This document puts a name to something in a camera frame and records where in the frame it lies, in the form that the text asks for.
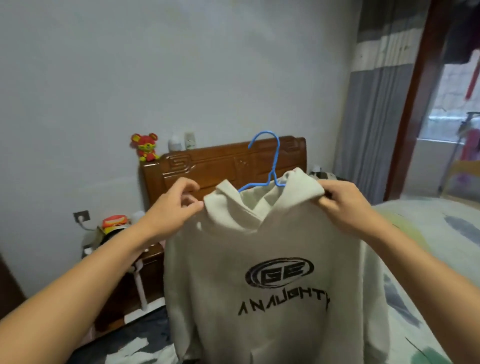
left hand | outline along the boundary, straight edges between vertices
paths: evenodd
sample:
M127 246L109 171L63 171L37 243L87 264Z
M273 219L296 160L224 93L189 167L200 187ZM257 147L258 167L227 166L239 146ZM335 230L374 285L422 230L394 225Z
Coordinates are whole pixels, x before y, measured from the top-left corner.
M166 194L161 195L137 223L147 232L149 239L163 240L176 233L190 217L203 210L189 191L198 191L197 182L180 177Z

plastic clothes hanger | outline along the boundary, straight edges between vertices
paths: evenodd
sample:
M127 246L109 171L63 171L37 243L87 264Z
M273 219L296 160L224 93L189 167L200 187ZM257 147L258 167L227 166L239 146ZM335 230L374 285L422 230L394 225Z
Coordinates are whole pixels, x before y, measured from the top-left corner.
M265 133L266 134L271 134L276 138L276 151L275 151L275 156L273 158L272 170L268 174L268 181L265 182L265 183L249 183L249 184L246 184L245 186L243 186L242 188L239 189L239 192L242 192L242 191L244 191L244 190L246 190L247 188L250 188L250 187L268 186L270 184L270 181L272 180L272 175L273 175L273 179L275 181L275 185L277 185L278 187L285 187L284 183L278 183L278 181L276 179L276 172L275 172L276 162L278 160L278 153L280 151L280 139L278 138L278 136L274 132L271 132L269 130L264 130L262 132L259 132L256 136L253 137L250 144L248 144L248 148L250 149L252 147L253 142L258 138L259 135L265 134Z

stuffed toy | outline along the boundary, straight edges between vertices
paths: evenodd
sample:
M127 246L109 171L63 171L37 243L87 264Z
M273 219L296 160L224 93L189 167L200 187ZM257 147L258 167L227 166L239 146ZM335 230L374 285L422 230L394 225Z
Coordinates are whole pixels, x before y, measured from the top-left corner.
M132 141L137 144L137 154L140 157L141 162L159 159L160 157L155 154L155 140L158 139L156 134L150 133L149 135L132 135Z

hand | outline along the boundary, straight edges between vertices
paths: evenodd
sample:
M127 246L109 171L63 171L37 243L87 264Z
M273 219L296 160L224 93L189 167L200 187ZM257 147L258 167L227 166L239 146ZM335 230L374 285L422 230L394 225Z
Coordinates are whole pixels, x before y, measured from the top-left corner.
M169 237L203 209L203 201L198 201L188 193L199 189L197 182L180 177L166 194L158 198L137 225L147 232L148 239L160 241Z
M359 189L351 182L319 180L332 197L320 197L318 206L340 230L369 241L390 223L376 212Z

gray curtain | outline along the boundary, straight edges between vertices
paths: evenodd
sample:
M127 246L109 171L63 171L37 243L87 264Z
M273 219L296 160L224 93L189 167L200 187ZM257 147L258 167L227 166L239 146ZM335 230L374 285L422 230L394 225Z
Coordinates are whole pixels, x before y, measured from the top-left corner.
M364 0L333 172L383 201L429 0Z

